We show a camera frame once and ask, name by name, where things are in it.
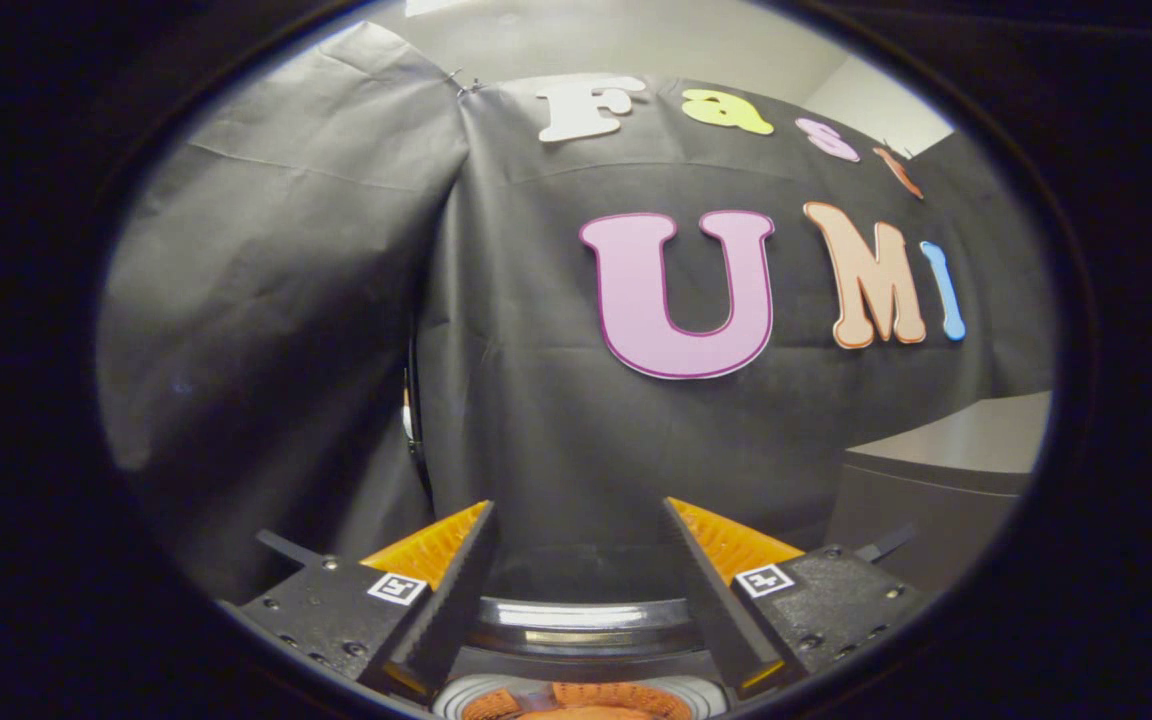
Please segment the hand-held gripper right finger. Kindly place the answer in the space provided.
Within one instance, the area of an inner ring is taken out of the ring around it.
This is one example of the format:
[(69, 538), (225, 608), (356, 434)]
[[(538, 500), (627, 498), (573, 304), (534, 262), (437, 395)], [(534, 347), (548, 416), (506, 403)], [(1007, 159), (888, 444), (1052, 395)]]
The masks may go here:
[(740, 700), (859, 655), (927, 602), (858, 551), (803, 551), (681, 498), (664, 498), (660, 524), (690, 616)]

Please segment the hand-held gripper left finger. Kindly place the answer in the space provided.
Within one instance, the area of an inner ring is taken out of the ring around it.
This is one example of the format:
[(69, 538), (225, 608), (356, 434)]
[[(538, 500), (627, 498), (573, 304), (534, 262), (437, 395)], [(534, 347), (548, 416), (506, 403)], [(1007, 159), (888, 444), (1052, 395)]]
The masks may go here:
[(237, 607), (238, 623), (340, 682), (430, 700), (479, 614), (497, 552), (497, 507), (482, 501), (361, 561), (259, 541), (296, 571)]

